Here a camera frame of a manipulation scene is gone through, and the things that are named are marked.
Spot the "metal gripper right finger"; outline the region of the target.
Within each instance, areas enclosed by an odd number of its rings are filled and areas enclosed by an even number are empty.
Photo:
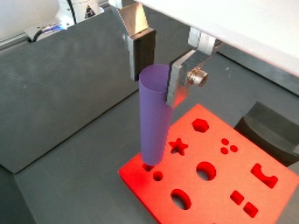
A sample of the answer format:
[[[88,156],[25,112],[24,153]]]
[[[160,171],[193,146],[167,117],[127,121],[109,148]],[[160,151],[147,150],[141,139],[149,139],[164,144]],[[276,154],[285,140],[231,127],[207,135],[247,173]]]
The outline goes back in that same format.
[[[192,27],[188,45],[191,50],[171,63],[165,103],[172,108],[187,98],[191,85],[201,87],[207,82],[208,73],[203,70],[203,66],[220,49],[221,41]]]

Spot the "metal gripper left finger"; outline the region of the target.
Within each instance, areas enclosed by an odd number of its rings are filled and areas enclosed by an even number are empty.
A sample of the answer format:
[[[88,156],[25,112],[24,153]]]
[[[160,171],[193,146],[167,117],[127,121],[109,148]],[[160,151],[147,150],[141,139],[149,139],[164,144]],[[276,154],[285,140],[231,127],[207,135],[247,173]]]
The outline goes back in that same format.
[[[128,50],[131,79],[139,81],[141,70],[155,63],[155,34],[147,23],[143,5],[135,0],[108,0],[123,27]]]

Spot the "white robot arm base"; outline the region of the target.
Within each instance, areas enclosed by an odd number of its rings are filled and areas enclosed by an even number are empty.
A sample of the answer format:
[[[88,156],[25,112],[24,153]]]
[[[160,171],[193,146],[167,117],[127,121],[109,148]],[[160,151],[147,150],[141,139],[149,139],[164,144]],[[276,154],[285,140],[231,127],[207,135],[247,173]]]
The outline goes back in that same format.
[[[30,42],[36,42],[44,35],[67,30],[104,12],[97,0],[57,0],[57,2],[59,10],[55,18],[25,30]]]

